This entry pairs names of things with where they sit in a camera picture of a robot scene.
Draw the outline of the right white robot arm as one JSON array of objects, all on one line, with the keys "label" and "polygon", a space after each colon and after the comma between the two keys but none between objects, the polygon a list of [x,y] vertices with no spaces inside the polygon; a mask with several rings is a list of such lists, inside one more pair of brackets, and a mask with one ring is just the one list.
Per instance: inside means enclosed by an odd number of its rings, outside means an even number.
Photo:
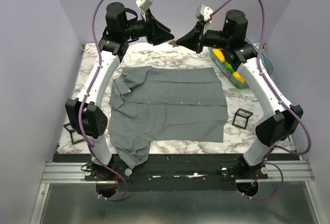
[{"label": "right white robot arm", "polygon": [[224,59],[238,72],[251,88],[263,111],[263,117],[255,127],[256,140],[240,156],[237,172],[242,178],[250,178],[278,142],[287,139],[298,126],[303,115],[300,105],[293,106],[282,96],[257,58],[255,48],[246,42],[248,20],[244,12],[229,10],[223,29],[209,29],[212,9],[201,5],[196,12],[194,28],[176,41],[176,44],[200,53],[203,47],[221,49]]}]

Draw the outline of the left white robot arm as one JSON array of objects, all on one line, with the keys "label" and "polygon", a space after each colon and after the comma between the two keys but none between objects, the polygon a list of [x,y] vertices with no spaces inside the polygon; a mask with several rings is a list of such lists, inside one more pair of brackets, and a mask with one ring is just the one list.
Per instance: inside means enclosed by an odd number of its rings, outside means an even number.
[{"label": "left white robot arm", "polygon": [[156,46],[172,40],[171,30],[160,23],[149,7],[139,7],[139,12],[126,8],[120,2],[106,7],[106,27],[100,39],[96,40],[97,58],[92,71],[76,98],[67,99],[65,109],[72,128],[81,135],[97,164],[97,175],[109,180],[115,174],[109,164],[112,154],[107,146],[105,130],[108,118],[101,110],[102,101],[110,79],[125,56],[129,44],[142,37]]}]

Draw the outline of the grey button shirt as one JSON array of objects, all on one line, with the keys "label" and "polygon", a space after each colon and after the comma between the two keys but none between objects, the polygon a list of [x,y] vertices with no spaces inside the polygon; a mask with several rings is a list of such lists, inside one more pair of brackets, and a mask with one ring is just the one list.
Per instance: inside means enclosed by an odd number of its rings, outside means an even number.
[{"label": "grey button shirt", "polygon": [[152,141],[223,142],[227,101],[213,68],[124,68],[109,104],[110,142],[130,169],[147,161]]}]

